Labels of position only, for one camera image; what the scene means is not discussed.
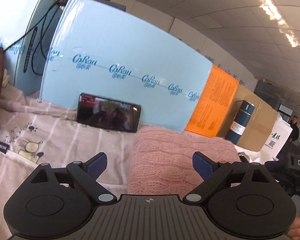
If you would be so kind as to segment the person's hand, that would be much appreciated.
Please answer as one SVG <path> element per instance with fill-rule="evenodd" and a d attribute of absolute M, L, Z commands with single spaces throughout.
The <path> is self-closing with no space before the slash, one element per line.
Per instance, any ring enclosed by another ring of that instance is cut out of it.
<path fill-rule="evenodd" d="M 300 217 L 296 217 L 289 233 L 287 234 L 292 240 L 300 240 Z"/>

